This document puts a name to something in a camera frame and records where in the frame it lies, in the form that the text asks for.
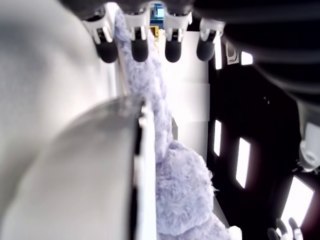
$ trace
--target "fluffy purple fur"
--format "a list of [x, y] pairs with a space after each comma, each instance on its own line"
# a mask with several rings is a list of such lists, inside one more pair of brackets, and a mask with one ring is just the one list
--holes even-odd
[[147, 96], [155, 125], [156, 214], [160, 240], [228, 240], [225, 226], [213, 214], [214, 188], [205, 161], [195, 151], [173, 140], [172, 115], [161, 63], [149, 31], [149, 56], [132, 57], [124, 15], [115, 15], [115, 39], [124, 57], [129, 90]]

